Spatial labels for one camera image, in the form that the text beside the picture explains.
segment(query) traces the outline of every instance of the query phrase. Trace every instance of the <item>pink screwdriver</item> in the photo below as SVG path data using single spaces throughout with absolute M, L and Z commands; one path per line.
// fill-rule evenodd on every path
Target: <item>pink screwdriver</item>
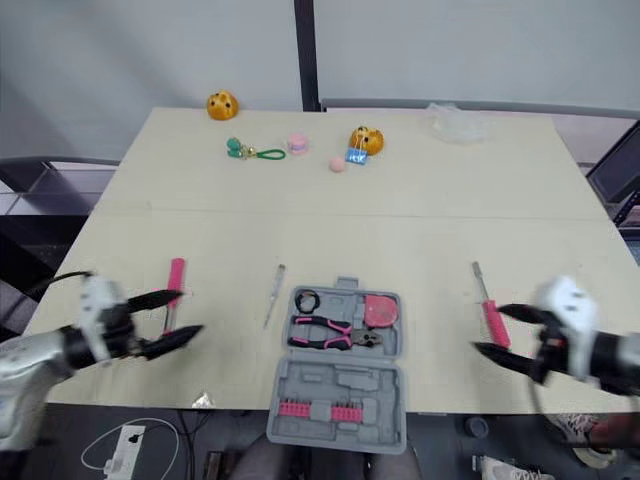
M 171 270 L 169 272 L 168 290 L 182 290 L 182 280 L 184 278 L 184 258 L 174 258 L 171 260 Z M 167 305 L 167 313 L 164 317 L 163 333 L 171 332 L 176 326 L 176 308 L 178 307 L 178 298 Z
M 511 339 L 509 338 L 507 329 L 504 326 L 504 322 L 502 321 L 500 312 L 498 312 L 496 302 L 494 300 L 491 300 L 491 298 L 489 297 L 487 286 L 484 284 L 484 279 L 482 278 L 482 270 L 480 270 L 480 264 L 478 262 L 473 262 L 472 266 L 473 273 L 480 282 L 480 288 L 482 290 L 482 294 L 484 295 L 482 309 L 484 310 L 484 316 L 487 320 L 487 327 L 489 327 L 491 340 L 493 341 L 493 343 L 500 347 L 509 348 L 511 346 Z

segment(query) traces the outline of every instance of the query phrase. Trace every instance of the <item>beige tabletop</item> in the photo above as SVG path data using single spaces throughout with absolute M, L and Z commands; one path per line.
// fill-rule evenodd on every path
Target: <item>beige tabletop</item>
M 358 125 L 382 130 L 385 148 L 365 167 L 335 174 Z M 237 136 L 258 149 L 310 137 L 303 156 L 227 157 Z M 484 359 L 487 338 L 471 262 L 500 303 L 527 302 L 537 285 L 568 274 L 601 307 L 601 328 L 638 330 L 638 268 L 550 120 L 493 118 L 484 143 L 433 138 L 420 115 L 242 111 L 227 122 L 201 110 L 156 109 L 118 168 L 60 271 L 95 269 L 129 295 L 163 288 L 169 260 L 187 260 L 178 325 L 204 324 L 191 345 L 152 362 L 96 366 L 56 387 L 50 400 L 188 407 L 207 392 L 218 408 L 266 409 L 282 329 L 297 285 L 363 288 L 403 301 L 408 411 L 525 413 L 525 378 Z M 262 325 L 273 276 L 281 296 Z M 73 322 L 78 285 L 52 286 L 30 331 Z M 160 333 L 163 312 L 137 314 Z M 532 330 L 508 323 L 514 351 Z M 625 401 L 554 376 L 548 411 L 617 411 Z

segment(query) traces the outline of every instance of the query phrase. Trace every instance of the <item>yellow ball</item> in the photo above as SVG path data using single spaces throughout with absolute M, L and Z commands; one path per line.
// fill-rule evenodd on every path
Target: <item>yellow ball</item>
M 238 100 L 227 90 L 220 90 L 207 99 L 207 112 L 214 120 L 229 120 L 236 116 L 238 108 Z
M 358 127 L 351 134 L 349 146 L 366 150 L 369 155 L 375 155 L 384 147 L 384 137 L 380 130 L 368 127 Z

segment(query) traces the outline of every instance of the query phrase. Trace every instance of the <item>power strip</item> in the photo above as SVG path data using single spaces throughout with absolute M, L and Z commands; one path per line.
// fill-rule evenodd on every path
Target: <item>power strip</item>
M 142 425 L 122 427 L 113 457 L 104 466 L 103 471 L 107 474 L 105 480 L 131 480 L 142 446 L 144 429 Z

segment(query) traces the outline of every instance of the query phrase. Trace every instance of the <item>toolbox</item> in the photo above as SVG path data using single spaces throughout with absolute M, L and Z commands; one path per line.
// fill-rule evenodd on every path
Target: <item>toolbox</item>
M 304 298 L 301 305 L 300 298 L 308 292 L 315 298 Z M 393 321 L 380 323 L 388 326 L 369 329 L 365 324 L 366 315 L 369 324 L 373 318 L 373 303 L 369 302 L 380 300 L 395 303 L 395 316 Z M 343 331 L 323 325 L 326 319 Z M 345 339 L 352 328 L 351 338 L 361 332 L 353 344 Z M 394 293 L 360 290 L 358 279 L 350 277 L 339 277 L 335 288 L 295 288 L 283 329 L 290 352 L 276 369 L 267 423 L 269 440 L 402 453 L 407 438 L 405 379 L 393 363 L 402 352 L 402 334 L 402 306 Z M 355 343 L 367 343 L 370 336 L 380 343 Z

